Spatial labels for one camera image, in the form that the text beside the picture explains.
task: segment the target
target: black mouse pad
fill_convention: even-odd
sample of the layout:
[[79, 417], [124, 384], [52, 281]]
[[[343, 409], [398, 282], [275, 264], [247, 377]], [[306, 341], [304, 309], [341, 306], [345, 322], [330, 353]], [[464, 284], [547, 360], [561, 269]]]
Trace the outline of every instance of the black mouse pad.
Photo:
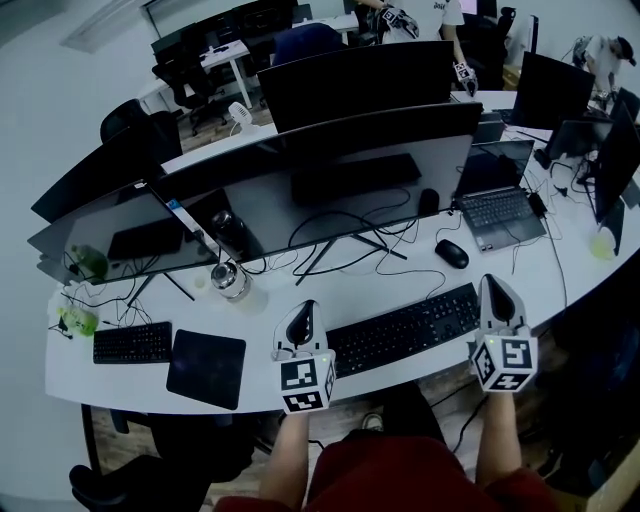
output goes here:
[[236, 410], [246, 346], [244, 340], [179, 330], [173, 343], [167, 390]]

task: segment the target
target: white cube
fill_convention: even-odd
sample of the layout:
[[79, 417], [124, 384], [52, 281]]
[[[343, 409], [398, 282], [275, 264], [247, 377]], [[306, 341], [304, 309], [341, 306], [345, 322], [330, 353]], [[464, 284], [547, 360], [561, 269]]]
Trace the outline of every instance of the white cube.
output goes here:
[[516, 393], [538, 371], [538, 339], [487, 334], [471, 361], [487, 393]]
[[278, 388], [287, 414], [329, 407], [336, 381], [335, 359], [336, 353], [328, 350], [313, 356], [274, 361]]

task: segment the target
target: keyboard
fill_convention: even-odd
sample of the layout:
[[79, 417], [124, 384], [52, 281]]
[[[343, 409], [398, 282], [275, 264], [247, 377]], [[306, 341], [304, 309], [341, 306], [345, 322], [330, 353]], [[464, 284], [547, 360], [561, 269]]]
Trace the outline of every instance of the keyboard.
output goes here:
[[476, 228], [500, 225], [534, 215], [521, 189], [506, 190], [487, 196], [458, 199], [467, 221]]
[[500, 117], [502, 118], [502, 122], [504, 124], [510, 124], [511, 123], [511, 116], [513, 114], [513, 109], [511, 109], [511, 108], [496, 109], [496, 110], [492, 110], [492, 112], [494, 112], [496, 114], [500, 114]]
[[96, 364], [166, 363], [171, 361], [171, 322], [107, 329], [93, 335]]
[[340, 379], [412, 356], [477, 329], [478, 296], [466, 284], [431, 299], [327, 333]]

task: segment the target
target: dark red shirt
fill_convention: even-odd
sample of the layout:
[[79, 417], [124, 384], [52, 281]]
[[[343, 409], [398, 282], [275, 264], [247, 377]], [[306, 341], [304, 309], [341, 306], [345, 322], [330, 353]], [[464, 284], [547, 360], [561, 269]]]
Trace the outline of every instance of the dark red shirt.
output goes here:
[[[287, 512], [276, 502], [222, 498], [216, 512]], [[323, 452], [311, 481], [306, 512], [555, 511], [551, 493], [532, 471], [520, 469], [482, 490], [438, 441], [379, 437], [335, 443]]]

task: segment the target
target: black cap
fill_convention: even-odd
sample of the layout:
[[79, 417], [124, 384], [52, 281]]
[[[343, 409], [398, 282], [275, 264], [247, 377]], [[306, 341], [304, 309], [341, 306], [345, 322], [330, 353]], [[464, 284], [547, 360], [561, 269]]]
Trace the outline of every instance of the black cap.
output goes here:
[[622, 48], [622, 58], [628, 60], [632, 66], [636, 65], [636, 60], [633, 58], [633, 47], [629, 44], [624, 37], [618, 37], [618, 42]]

